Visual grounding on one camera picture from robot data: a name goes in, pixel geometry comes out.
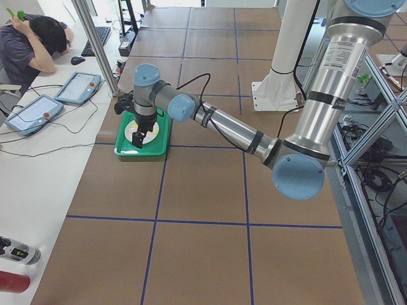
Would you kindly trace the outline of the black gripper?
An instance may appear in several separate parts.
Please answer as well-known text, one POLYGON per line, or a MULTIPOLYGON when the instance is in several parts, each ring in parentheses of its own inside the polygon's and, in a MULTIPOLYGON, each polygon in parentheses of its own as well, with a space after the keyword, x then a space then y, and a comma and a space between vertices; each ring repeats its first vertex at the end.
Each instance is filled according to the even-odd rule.
POLYGON ((135 114, 135 122, 137 130, 132 133, 132 145, 138 149, 142 149, 143 141, 148 132, 152 132, 156 123, 156 112, 149 115, 135 114))

